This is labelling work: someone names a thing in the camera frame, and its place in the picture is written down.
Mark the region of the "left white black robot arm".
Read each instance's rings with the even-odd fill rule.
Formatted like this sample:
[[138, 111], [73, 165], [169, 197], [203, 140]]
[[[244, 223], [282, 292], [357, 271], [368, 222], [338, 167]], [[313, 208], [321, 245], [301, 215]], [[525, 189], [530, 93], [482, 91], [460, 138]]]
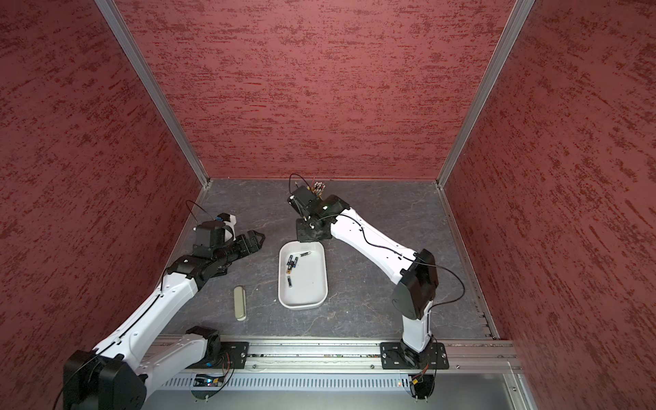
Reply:
[[55, 409], [140, 409], [188, 367], [221, 372], [221, 384], [244, 368], [249, 345], [224, 347], [220, 333], [203, 326], [193, 326], [164, 350], [146, 355], [169, 321], [208, 281], [226, 275], [232, 263], [261, 249], [264, 234], [250, 230], [237, 235], [235, 225], [234, 215], [220, 214], [196, 226], [191, 254], [166, 269], [132, 315], [92, 350], [70, 356]]

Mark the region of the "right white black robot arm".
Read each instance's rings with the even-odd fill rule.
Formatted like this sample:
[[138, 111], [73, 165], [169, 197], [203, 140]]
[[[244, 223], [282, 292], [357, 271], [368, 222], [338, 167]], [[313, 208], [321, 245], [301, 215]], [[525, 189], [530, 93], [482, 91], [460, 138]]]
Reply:
[[304, 188], [288, 196], [300, 215], [297, 238], [302, 242], [337, 239], [360, 252], [395, 285], [391, 302], [402, 316], [403, 360], [418, 367], [432, 341], [430, 310], [439, 284], [434, 255], [396, 243], [366, 222], [335, 195], [322, 199]]

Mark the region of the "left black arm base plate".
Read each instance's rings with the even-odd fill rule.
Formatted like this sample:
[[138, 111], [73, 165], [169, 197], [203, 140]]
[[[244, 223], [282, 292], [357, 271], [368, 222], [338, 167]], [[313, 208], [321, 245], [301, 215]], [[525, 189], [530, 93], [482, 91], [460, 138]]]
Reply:
[[206, 369], [244, 369], [249, 353], [248, 342], [214, 342], [208, 345], [201, 367]]

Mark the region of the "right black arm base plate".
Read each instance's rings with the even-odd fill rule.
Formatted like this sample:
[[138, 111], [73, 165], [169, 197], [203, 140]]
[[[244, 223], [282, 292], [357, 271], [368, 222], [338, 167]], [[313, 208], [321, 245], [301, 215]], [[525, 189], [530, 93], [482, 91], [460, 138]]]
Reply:
[[430, 342], [420, 353], [402, 342], [382, 342], [379, 349], [384, 370], [449, 370], [449, 359], [443, 343]]

